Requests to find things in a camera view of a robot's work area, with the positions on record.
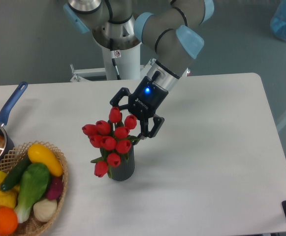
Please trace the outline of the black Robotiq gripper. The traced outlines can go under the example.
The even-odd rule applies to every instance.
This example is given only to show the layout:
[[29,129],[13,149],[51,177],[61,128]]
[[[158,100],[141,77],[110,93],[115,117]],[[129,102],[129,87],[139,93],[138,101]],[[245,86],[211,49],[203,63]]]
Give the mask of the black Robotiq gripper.
[[[134,93],[131,94],[128,88],[122,87],[110,100],[112,107],[119,110],[128,110],[140,120],[141,132],[138,137],[141,140],[153,138],[157,135],[165,119],[155,115],[157,108],[169,94],[157,85],[154,85],[149,77],[145,76]],[[127,97],[128,103],[120,105],[119,102]],[[149,130],[149,120],[153,120],[153,127]]]

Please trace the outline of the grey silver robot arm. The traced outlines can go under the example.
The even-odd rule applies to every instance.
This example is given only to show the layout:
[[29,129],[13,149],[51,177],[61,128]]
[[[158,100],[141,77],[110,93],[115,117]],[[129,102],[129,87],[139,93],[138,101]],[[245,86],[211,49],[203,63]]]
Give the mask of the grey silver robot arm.
[[140,80],[134,92],[122,88],[110,103],[127,97],[120,110],[139,120],[139,139],[153,138],[164,122],[156,110],[204,46],[194,29],[213,15],[213,1],[172,0],[159,16],[135,16],[130,0],[68,0],[63,10],[101,47],[108,80]]

